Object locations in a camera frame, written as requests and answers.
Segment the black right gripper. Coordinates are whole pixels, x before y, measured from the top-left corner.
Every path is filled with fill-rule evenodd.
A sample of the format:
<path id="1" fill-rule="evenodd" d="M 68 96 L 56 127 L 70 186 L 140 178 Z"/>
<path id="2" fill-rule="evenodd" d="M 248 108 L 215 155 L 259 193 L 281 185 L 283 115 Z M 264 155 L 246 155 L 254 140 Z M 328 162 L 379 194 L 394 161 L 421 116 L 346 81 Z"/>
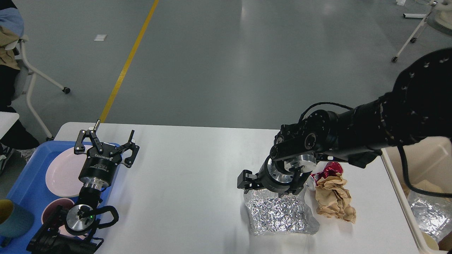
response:
<path id="1" fill-rule="evenodd" d="M 244 194 L 250 191 L 261 190 L 277 193 L 279 198 L 285 195 L 298 195 L 304 189 L 306 179 L 301 178 L 300 170 L 283 173 L 278 170 L 278 164 L 267 157 L 259 172 L 254 175 L 251 171 L 244 169 L 237 177 L 237 189 L 243 190 Z"/>

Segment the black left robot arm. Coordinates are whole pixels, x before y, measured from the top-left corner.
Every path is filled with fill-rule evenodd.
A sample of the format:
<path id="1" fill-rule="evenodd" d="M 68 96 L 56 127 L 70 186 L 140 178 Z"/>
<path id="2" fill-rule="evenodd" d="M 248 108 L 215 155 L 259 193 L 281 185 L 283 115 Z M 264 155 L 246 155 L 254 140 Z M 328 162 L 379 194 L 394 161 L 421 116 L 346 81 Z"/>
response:
<path id="1" fill-rule="evenodd" d="M 27 245 L 32 254 L 93 254 L 104 239 L 95 237 L 98 229 L 119 221 L 114 206 L 102 205 L 102 193 L 114 183 L 119 165 L 131 168 L 140 147 L 131 130 L 121 146 L 102 143 L 97 137 L 100 120 L 92 129 L 79 131 L 73 152 L 86 158 L 78 180 L 82 187 L 71 208 L 58 205 Z"/>

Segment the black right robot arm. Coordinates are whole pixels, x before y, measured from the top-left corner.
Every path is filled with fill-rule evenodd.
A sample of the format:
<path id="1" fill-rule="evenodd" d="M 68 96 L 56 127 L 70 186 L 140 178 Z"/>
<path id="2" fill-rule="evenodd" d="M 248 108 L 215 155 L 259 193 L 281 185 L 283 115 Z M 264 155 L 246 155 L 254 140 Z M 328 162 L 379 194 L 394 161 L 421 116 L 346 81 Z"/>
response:
<path id="1" fill-rule="evenodd" d="M 370 103 L 347 107 L 342 114 L 304 111 L 298 122 L 281 125 L 259 172 L 245 169 L 237 177 L 244 193 L 267 189 L 279 196 L 298 195 L 319 161 L 347 162 L 365 168 L 397 147 L 406 186 L 417 193 L 450 198 L 410 182 L 404 146 L 426 137 L 451 138 L 451 48 L 429 53 L 404 69 L 393 89 Z"/>

